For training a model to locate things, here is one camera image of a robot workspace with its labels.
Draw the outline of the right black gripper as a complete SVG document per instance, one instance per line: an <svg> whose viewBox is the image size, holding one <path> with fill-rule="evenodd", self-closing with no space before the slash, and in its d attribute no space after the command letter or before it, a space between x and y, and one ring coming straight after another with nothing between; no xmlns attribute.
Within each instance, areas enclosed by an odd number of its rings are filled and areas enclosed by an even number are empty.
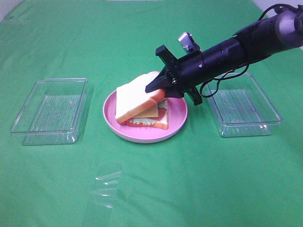
<svg viewBox="0 0 303 227"><path fill-rule="evenodd" d="M153 80L145 87L145 92L164 89L165 98L183 98L187 93L194 105L202 103L202 96L196 86L227 71L227 49L220 44L204 52L194 51L179 59L164 45L158 47L155 54L165 66L161 71L147 74Z"/></svg>

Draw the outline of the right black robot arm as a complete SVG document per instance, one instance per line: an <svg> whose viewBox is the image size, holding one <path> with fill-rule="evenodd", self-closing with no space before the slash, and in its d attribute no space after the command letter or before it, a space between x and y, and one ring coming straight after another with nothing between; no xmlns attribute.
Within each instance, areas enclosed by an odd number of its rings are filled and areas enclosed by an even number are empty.
<svg viewBox="0 0 303 227"><path fill-rule="evenodd" d="M303 45L303 14L285 10L274 17L259 20L205 51L184 32L179 42L186 55L177 59L164 45L156 49L165 67L149 83L147 93L163 88L166 97L183 98L187 93L194 105L202 103L196 86L263 59L272 54Z"/></svg>

